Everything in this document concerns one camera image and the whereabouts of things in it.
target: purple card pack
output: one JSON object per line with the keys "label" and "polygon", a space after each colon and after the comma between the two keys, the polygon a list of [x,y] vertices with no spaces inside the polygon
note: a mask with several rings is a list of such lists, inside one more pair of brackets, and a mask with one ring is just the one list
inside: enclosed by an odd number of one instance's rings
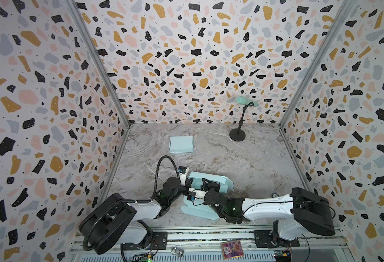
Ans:
{"label": "purple card pack", "polygon": [[221,249],[224,259],[244,256],[240,240],[221,243]]}

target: gray marble surface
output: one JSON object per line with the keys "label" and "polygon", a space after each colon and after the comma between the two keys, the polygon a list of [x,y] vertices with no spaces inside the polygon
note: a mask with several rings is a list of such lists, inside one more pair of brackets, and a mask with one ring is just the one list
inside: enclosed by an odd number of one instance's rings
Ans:
{"label": "gray marble surface", "polygon": [[[303,187],[291,157],[282,141],[277,125],[245,124],[246,139],[235,142],[229,132],[237,124],[134,124],[126,143],[109,195],[146,199],[153,193],[155,169],[163,155],[189,171],[229,177],[235,190],[232,197],[265,198],[273,192],[291,193]],[[193,136],[193,153],[169,153],[170,136]],[[168,159],[160,165],[158,187],[170,176],[174,167]],[[162,218],[145,221],[151,227],[226,225],[224,219],[209,220],[184,214],[179,197]],[[256,221],[271,224],[272,221]]]}

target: microphone stand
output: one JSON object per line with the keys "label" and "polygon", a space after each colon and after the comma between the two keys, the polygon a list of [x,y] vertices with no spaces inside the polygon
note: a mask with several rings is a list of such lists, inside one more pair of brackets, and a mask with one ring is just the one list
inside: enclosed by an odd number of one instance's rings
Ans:
{"label": "microphone stand", "polygon": [[230,138],[233,139],[234,141],[240,142],[243,141],[246,138],[246,133],[244,133],[243,130],[241,130],[241,126],[243,125],[243,118],[244,118],[244,113],[246,112],[247,107],[252,107],[254,104],[253,102],[250,102],[248,105],[245,105],[243,108],[243,114],[241,115],[240,121],[238,121],[238,128],[234,128],[233,130],[230,131]]}

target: wall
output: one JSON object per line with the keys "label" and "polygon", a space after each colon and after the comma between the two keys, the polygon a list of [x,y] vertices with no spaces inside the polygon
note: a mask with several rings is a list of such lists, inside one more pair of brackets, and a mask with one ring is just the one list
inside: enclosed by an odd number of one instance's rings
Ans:
{"label": "wall", "polygon": [[357,261],[384,261],[384,1],[359,1],[285,125]]}
{"label": "wall", "polygon": [[130,122],[281,120],[337,0],[91,1],[79,11]]}
{"label": "wall", "polygon": [[121,144],[58,0],[0,1],[0,261],[61,261]]}

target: light blue box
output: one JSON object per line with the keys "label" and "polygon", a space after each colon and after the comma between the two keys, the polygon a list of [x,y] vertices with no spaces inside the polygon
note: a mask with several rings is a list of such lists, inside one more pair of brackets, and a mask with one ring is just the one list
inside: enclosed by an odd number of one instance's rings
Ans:
{"label": "light blue box", "polygon": [[193,152],[193,136],[170,137],[170,153]]}

